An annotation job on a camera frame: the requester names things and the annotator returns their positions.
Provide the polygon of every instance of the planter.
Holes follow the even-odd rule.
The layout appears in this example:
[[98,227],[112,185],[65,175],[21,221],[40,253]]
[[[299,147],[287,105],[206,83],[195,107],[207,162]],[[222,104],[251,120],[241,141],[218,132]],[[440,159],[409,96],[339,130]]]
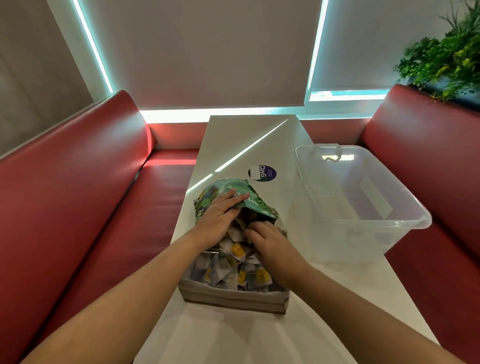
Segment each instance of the planter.
[[[414,80],[415,80],[415,77],[410,77],[408,79],[408,85],[416,89],[419,89],[418,86],[415,86],[412,84]],[[448,78],[443,78],[438,82],[430,83],[424,86],[421,90],[431,95],[436,91],[443,91],[449,82],[450,81]],[[480,112],[480,91],[474,91],[473,93],[466,92],[464,94],[460,94],[456,98],[450,100],[450,102],[463,106],[467,109]]]

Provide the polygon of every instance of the cardboard box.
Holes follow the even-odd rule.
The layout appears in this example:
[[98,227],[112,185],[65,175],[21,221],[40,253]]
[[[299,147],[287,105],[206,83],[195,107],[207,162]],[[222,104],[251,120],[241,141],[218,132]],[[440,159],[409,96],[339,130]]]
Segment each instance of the cardboard box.
[[290,292],[246,292],[230,291],[221,288],[205,286],[199,282],[187,279],[191,276],[191,268],[180,280],[179,290],[186,302],[209,304],[237,310],[268,312],[284,315],[287,311]]

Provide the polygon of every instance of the green patterned bag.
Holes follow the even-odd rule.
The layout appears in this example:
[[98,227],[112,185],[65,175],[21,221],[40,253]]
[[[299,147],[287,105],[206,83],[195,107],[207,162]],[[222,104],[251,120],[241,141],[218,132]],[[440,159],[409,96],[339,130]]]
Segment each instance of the green patterned bag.
[[252,221],[270,221],[275,223],[278,219],[278,213],[275,209],[268,206],[258,196],[257,192],[249,185],[248,180],[225,178],[209,184],[193,202],[195,205],[195,220],[198,221],[203,216],[204,212],[218,195],[231,188],[235,188],[237,194],[250,193],[248,199],[236,205],[236,207],[242,209],[239,218],[242,219],[246,225]]

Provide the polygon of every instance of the container handle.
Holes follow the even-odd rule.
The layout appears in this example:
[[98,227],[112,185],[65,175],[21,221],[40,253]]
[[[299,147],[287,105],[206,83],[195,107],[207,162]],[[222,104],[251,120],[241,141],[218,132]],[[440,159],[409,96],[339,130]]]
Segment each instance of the container handle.
[[317,148],[335,148],[336,159],[327,157],[325,160],[331,160],[332,162],[338,162],[342,157],[342,147],[340,144],[315,144]]

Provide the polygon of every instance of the backrest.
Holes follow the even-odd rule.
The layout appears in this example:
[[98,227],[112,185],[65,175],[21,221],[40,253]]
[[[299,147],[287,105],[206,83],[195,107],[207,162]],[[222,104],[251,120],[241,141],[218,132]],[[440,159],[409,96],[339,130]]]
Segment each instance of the backrest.
[[0,362],[15,363],[152,148],[125,91],[0,159]]
[[480,256],[480,114],[396,85],[362,138],[432,215]]

